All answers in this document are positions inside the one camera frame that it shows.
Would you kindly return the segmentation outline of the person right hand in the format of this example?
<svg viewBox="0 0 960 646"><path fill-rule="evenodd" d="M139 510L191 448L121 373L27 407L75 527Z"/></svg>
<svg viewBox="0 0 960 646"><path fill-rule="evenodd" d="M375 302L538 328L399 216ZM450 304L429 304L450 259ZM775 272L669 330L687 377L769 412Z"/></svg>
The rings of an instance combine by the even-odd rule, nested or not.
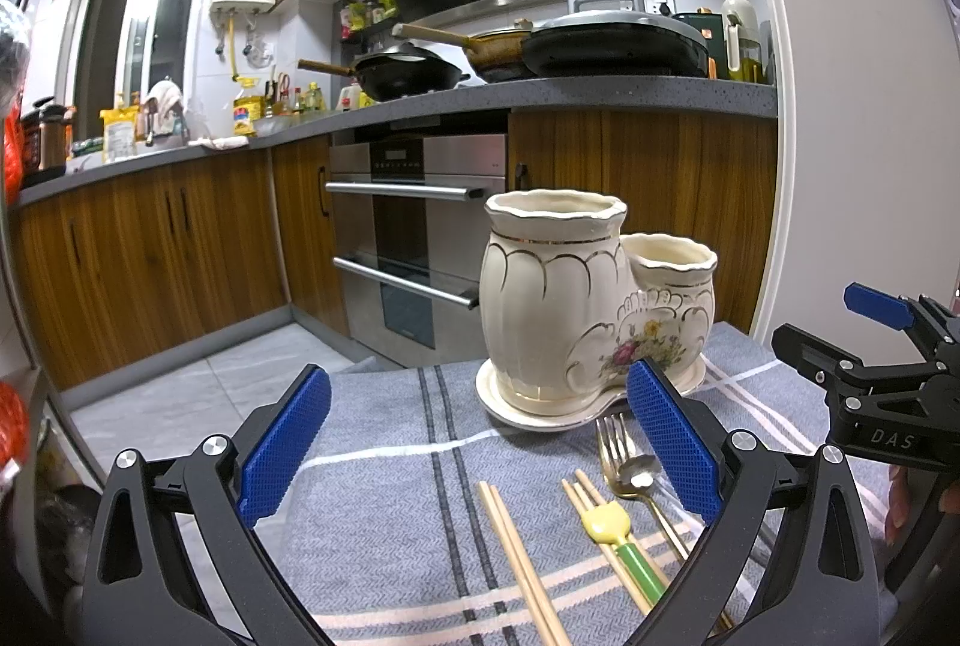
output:
<svg viewBox="0 0 960 646"><path fill-rule="evenodd" d="M910 487L908 487L907 469L901 465L889 467L889 509L885 516L885 543L893 545L900 536L910 515ZM957 516L960 513L960 483L954 481L940 493L939 511L944 515Z"/></svg>

